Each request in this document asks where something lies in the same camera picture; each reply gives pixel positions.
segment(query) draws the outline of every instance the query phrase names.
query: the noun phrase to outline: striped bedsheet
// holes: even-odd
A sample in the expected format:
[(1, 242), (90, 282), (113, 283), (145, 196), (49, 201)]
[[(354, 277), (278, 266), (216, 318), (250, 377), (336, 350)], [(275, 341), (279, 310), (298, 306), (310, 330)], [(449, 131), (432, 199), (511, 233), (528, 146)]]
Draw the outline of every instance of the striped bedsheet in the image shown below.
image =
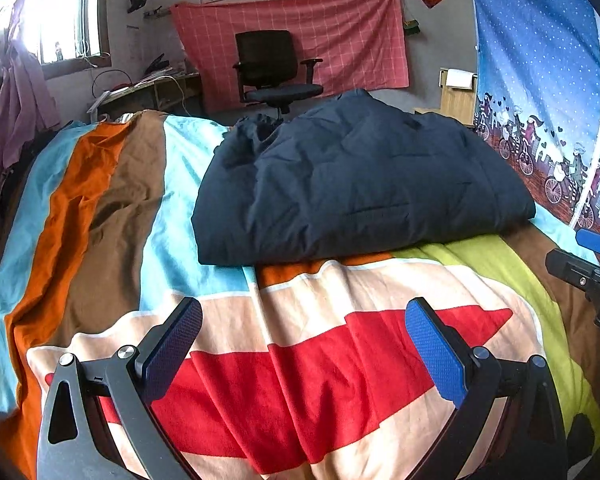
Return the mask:
[(201, 266), (190, 216), (225, 132), (143, 112), (69, 127), (30, 168), (0, 258), (0, 441), (30, 478), (59, 356), (137, 344), (183, 296), (204, 325), (152, 410), (202, 478), (406, 478), (452, 412), (406, 335), (417, 296), (469, 345), (546, 355), (567, 430), (583, 413), (600, 442), (600, 333), (584, 297), (542, 272), (549, 238), (529, 225), (342, 261)]

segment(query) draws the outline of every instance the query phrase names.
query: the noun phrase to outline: chair seat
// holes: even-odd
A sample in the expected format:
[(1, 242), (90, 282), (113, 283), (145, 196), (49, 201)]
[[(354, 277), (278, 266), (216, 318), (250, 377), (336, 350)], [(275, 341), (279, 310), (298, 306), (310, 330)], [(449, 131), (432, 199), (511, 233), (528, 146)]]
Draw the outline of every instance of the chair seat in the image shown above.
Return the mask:
[(263, 88), (252, 90), (244, 94), (249, 102), (268, 104), (290, 104), (293, 101), (301, 101), (309, 97), (316, 97), (324, 92), (320, 85), (293, 84), (278, 86), (276, 88)]

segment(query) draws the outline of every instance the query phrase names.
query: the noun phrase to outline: wooden desk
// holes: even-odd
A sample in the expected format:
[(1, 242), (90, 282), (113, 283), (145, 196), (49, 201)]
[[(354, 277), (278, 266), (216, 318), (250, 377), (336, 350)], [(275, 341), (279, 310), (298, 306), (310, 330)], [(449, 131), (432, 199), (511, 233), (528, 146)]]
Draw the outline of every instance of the wooden desk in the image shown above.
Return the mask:
[(113, 92), (98, 106), (98, 117), (107, 114), (110, 120), (115, 121), (124, 114), (142, 110), (186, 115), (184, 109), (180, 110), (183, 101), (182, 93), (184, 93), (184, 102), (189, 113), (196, 115), (197, 110), (190, 108), (193, 104), (192, 99), (196, 98), (198, 101), (196, 105), (200, 111), (198, 115), (206, 118), (200, 74), (174, 75), (173, 78), (177, 82), (163, 77)]
[(475, 128), (473, 117), (472, 117), (471, 121), (464, 122), (464, 121), (459, 121), (458, 117), (456, 117), (452, 112), (443, 113), (440, 108), (414, 108), (413, 109), (413, 113), (415, 113), (415, 114), (426, 114), (429, 112), (437, 113), (438, 115), (442, 115), (445, 117), (451, 117), (452, 119), (455, 119), (456, 121), (461, 123), (462, 126), (466, 126), (470, 130), (473, 130)]

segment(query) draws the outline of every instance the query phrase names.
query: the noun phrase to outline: dark blue comforter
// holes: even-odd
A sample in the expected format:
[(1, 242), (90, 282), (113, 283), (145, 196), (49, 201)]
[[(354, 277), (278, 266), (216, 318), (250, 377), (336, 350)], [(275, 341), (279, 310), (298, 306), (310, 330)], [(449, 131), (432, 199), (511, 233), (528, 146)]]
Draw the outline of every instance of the dark blue comforter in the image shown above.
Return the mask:
[(200, 263), (249, 266), (495, 234), (535, 212), (515, 171), (460, 123), (355, 90), (282, 124), (239, 121), (192, 224)]

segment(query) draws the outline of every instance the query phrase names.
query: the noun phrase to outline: blue gripper pad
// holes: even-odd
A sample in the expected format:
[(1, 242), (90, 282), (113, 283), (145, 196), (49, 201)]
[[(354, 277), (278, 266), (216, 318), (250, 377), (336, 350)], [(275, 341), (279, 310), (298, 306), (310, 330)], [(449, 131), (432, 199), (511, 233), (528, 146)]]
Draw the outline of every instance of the blue gripper pad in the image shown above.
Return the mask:
[(590, 249), (593, 252), (600, 254), (600, 234), (586, 229), (576, 231), (576, 242), (580, 247)]
[(155, 345), (142, 367), (142, 400), (145, 403), (165, 396), (200, 333), (202, 320), (202, 306), (198, 300), (185, 298), (163, 325), (151, 329), (155, 330), (155, 334), (150, 331), (145, 336)]
[(460, 408), (467, 392), (464, 368), (418, 300), (407, 305), (404, 324), (440, 396)]

